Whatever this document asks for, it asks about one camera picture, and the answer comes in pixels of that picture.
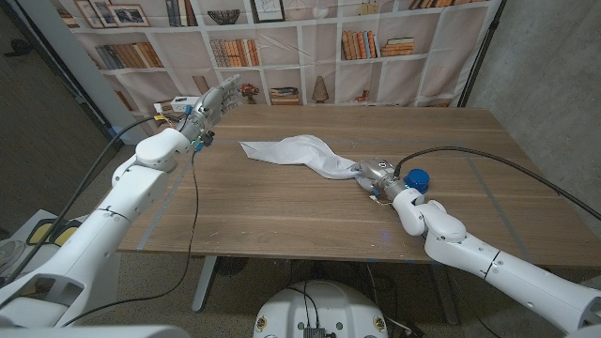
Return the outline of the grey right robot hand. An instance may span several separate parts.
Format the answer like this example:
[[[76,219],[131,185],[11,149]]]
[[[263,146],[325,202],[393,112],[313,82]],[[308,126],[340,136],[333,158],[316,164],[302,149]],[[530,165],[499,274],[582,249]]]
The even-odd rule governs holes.
[[[390,202],[406,188],[394,175],[394,166],[381,158],[359,161],[351,166],[351,171],[356,174],[355,179],[364,190],[385,197]]]

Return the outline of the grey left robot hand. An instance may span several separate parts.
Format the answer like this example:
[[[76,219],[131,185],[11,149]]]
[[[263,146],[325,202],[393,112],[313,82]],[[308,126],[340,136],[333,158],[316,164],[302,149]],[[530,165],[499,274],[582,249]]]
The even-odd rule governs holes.
[[[230,110],[240,106],[240,76],[235,74],[213,86],[193,106],[191,112],[180,121],[176,130],[189,141],[208,134]]]

